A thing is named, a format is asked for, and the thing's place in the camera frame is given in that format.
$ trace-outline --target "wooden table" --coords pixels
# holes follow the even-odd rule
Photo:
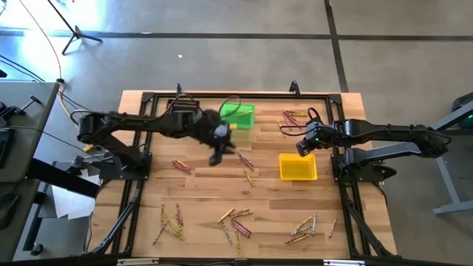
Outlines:
[[[119,112],[137,114],[143,91],[125,91]],[[341,94],[346,118],[365,119],[361,95]],[[158,114],[166,107],[167,99],[160,99]],[[218,109],[223,99],[201,100],[203,109]],[[235,245],[229,245],[217,220],[229,209],[250,208],[254,215],[244,216],[241,223],[253,233],[250,239],[241,236],[242,253],[246,258],[281,259],[346,259],[349,257],[347,237],[341,210],[338,186],[333,182],[330,166],[331,149],[315,151],[319,179],[312,182],[282,181],[279,178],[280,153],[297,153],[295,143],[302,137],[284,138],[276,122],[283,120],[282,110],[306,112],[316,108],[327,122],[326,108],[320,100],[300,99],[243,99],[256,106],[255,123],[249,135],[237,134],[237,148],[255,164],[250,174],[252,188],[245,179],[246,167],[238,156],[228,155],[215,167],[208,166],[211,150],[196,140],[175,140],[156,133],[152,137],[152,169],[145,183],[137,222],[133,256],[159,257],[238,257]],[[121,141],[131,144],[134,132],[116,132]],[[369,148],[370,143],[363,145]],[[192,168],[192,175],[176,170],[172,160],[181,160]],[[361,201],[367,224],[384,246],[396,253],[387,207],[381,192],[372,184],[360,184]],[[98,195],[92,218],[94,248],[115,223],[118,215],[123,181],[111,181]],[[158,244],[152,245],[160,228],[160,205],[165,203],[167,217],[175,221],[175,204],[183,212],[185,241],[164,233]],[[286,245],[290,232],[304,219],[317,213],[316,235]],[[328,239],[333,220],[338,223]],[[227,227],[233,232],[229,220]],[[361,247],[359,229],[353,221],[357,247]],[[122,235],[126,241],[128,224]]]

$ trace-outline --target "gray floor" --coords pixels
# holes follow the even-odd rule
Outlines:
[[[16,1],[0,16],[0,26],[36,26]],[[48,29],[64,26],[45,1],[24,0]],[[83,30],[159,33],[310,33],[327,34],[322,0],[140,0],[77,1],[61,10]],[[339,34],[473,34],[473,2],[468,0],[332,0]],[[93,14],[84,18],[83,14]],[[53,38],[60,51],[66,38]],[[341,41],[351,92],[360,92],[373,123],[430,124],[449,113],[452,101],[471,92],[472,42]],[[67,94],[92,109],[118,107],[125,89],[287,90],[297,80],[305,92],[339,92],[330,41],[234,39],[104,39],[76,41],[60,56]],[[44,79],[54,81],[58,67],[40,33],[0,37],[0,53]],[[25,78],[14,74],[11,78]],[[56,103],[47,132],[76,143],[75,127]],[[446,160],[462,200],[473,197],[468,169],[470,139],[455,138]],[[36,157],[73,158],[76,150],[43,137]],[[435,161],[391,160],[398,175],[386,181],[389,214],[398,252],[410,259],[473,264],[473,211],[434,216],[432,207],[450,203]],[[86,232],[86,220],[45,221],[39,257],[81,252],[71,236]],[[16,259],[31,259],[28,253]]]

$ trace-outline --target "yellow plastic bin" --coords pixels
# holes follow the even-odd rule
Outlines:
[[[317,180],[316,156],[309,154],[280,154],[279,173],[282,180]]]

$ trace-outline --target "gray table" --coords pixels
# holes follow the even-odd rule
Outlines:
[[[43,130],[58,89],[57,83],[0,81],[0,101],[8,106],[21,107],[28,102],[30,95],[37,97],[43,103],[43,106],[34,103],[26,109],[25,116],[12,118],[10,124]],[[0,169],[0,194],[11,192],[16,183],[24,179],[40,137],[41,133],[34,130],[17,130],[12,151],[5,167]],[[25,180],[17,187],[16,193],[21,198],[16,206],[15,216],[7,228],[0,230],[0,262],[12,260],[38,187],[39,180]]]

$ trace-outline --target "green plastic bin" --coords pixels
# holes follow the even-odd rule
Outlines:
[[[234,114],[226,117],[227,114],[234,112],[236,108],[238,108],[238,110]],[[237,117],[240,114],[251,111],[253,112],[250,114]],[[227,123],[235,124],[236,129],[251,129],[254,124],[254,105],[240,104],[238,107],[238,103],[226,103],[220,111],[220,116],[222,116],[222,119]]]

